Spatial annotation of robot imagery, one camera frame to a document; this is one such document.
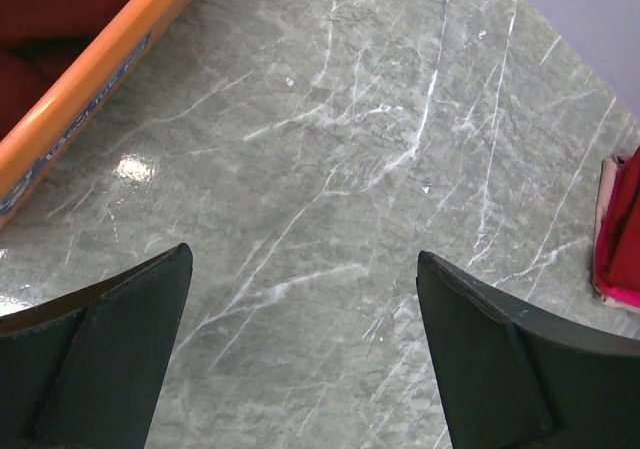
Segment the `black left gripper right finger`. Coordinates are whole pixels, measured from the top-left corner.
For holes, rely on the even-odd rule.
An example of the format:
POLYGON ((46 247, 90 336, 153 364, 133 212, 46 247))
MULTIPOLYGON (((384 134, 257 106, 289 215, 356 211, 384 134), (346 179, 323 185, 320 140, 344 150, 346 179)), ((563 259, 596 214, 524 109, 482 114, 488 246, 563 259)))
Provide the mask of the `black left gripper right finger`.
POLYGON ((636 448, 639 343, 552 314, 432 252, 416 288, 455 448, 636 448))

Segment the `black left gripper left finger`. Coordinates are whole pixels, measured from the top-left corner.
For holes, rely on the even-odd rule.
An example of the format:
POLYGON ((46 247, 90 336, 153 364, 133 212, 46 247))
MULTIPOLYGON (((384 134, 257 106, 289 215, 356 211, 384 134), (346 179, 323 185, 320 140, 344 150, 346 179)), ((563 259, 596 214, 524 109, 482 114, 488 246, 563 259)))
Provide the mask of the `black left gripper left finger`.
POLYGON ((181 243, 2 316, 2 447, 144 447, 192 272, 181 243))

